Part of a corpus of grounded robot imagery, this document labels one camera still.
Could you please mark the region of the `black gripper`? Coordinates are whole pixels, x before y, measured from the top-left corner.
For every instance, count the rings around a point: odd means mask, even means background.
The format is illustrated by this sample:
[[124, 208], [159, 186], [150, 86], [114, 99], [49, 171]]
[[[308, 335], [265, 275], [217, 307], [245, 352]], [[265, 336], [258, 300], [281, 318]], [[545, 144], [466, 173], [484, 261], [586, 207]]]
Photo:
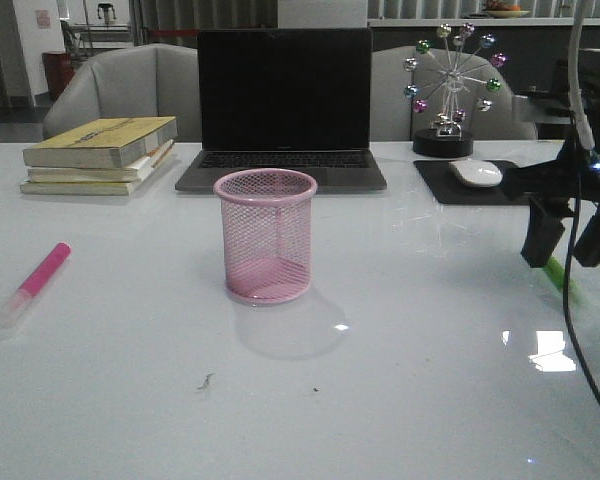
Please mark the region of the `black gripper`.
[[577, 74], [584, 117], [572, 123], [556, 159], [511, 168], [500, 183], [509, 199], [530, 196], [521, 255], [532, 268], [548, 263], [565, 231], [565, 198], [576, 197], [597, 208], [574, 247], [574, 257], [583, 267], [600, 264], [600, 49], [578, 53]]

